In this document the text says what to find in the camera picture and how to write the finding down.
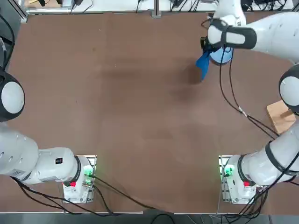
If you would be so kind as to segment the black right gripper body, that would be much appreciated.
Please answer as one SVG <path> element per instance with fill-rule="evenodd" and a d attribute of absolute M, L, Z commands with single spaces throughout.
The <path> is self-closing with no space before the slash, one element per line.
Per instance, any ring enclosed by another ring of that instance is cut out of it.
<path fill-rule="evenodd" d="M 210 43 L 208 41 L 207 36 L 206 37 L 202 36 L 200 38 L 200 45 L 201 45 L 202 50 L 209 50 L 210 49 Z"/>

